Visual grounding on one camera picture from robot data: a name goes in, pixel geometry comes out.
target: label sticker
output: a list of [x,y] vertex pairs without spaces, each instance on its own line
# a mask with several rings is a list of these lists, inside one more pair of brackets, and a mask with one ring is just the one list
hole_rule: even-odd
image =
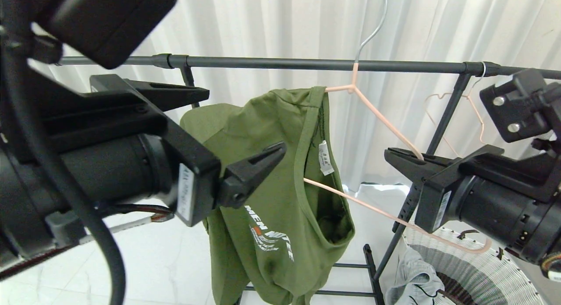
[[319,145],[319,167],[324,176],[335,172],[331,165],[331,157],[329,157],[329,148],[327,142],[323,140]]
[[437,229],[438,227],[440,227],[451,194],[452,194],[452,190],[448,191],[442,196],[442,200],[440,201],[440,209],[438,209],[438,215],[437,215],[437,219],[434,221],[433,229]]
[[182,163],[179,164],[179,179],[177,183],[177,214],[181,215],[185,220],[191,221],[195,173]]
[[549,279],[551,281],[555,281],[555,282],[561,282],[561,273],[556,272],[556,271],[548,271],[547,272],[547,277],[549,277]]

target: horizontal black rod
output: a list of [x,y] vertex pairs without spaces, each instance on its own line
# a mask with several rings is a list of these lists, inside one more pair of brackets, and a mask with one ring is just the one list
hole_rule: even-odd
[[333,266],[338,268],[368,269],[368,265],[359,265],[356,263],[335,263]]
[[[255,287],[246,287],[245,291],[255,291]],[[369,292],[349,292],[349,291],[317,291],[315,294],[320,295],[338,295],[338,296],[359,296],[359,297],[374,297],[374,293]]]
[[[315,60],[315,59],[266,59],[251,57],[207,57],[157,54],[153,56],[131,56],[126,65],[154,65],[162,68],[181,68],[187,63],[190,67],[223,67],[253,69],[303,69],[303,70],[352,70],[352,60]],[[92,65],[92,60],[84,56],[63,57],[58,65]],[[501,67],[493,64],[494,74],[511,75],[523,70],[524,67]],[[403,73],[446,73],[472,74],[480,76],[483,64],[477,62],[446,63],[446,62],[413,62],[413,61],[361,61],[360,71],[392,71]],[[542,76],[561,79],[561,71],[539,69]]]

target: woven basket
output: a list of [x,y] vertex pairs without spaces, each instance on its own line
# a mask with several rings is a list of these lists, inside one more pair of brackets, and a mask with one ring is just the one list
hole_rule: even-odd
[[[445,227],[434,234],[469,249],[483,247],[468,238],[458,239],[458,233]],[[534,285],[507,255],[499,259],[493,250],[466,253],[412,229],[407,229],[403,239],[434,267],[445,291],[455,299],[439,295],[437,305],[544,305]]]

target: metal hook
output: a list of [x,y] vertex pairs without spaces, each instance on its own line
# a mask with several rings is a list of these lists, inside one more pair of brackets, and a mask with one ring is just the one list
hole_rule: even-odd
[[365,40],[364,42],[361,43],[361,45],[360,45],[360,47],[359,47],[359,50],[356,52],[355,64],[359,62],[360,52],[362,51],[362,48],[363,48],[370,40],[372,40],[372,38],[380,31],[380,28],[381,28],[382,25],[384,24],[386,15],[387,15],[387,0],[384,0],[384,14],[382,15],[382,19],[380,20],[380,23],[378,24],[378,26],[376,27],[376,29],[374,29],[374,32],[372,32],[372,34],[370,34],[370,37],[366,38],[366,40]]

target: white floor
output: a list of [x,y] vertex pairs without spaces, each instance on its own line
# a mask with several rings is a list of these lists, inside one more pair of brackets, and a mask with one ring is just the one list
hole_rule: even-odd
[[[359,199],[398,213],[405,199],[400,190],[361,188]],[[393,222],[350,203],[356,236],[342,263],[364,263],[362,247],[368,243],[378,264],[393,233]],[[115,216],[109,225],[138,219],[137,214]],[[465,225],[451,228],[463,231]],[[214,305],[210,290],[208,236],[202,225],[185,227],[179,219],[151,223],[116,234],[127,269],[125,305]],[[384,273],[382,289],[393,282],[395,263]],[[324,289],[372,292],[365,269],[334,268]],[[110,295],[107,266],[96,244],[72,249],[37,267],[0,283],[0,305],[106,305]],[[373,305],[372,298],[315,295],[313,305]],[[264,302],[247,291],[243,305]]]

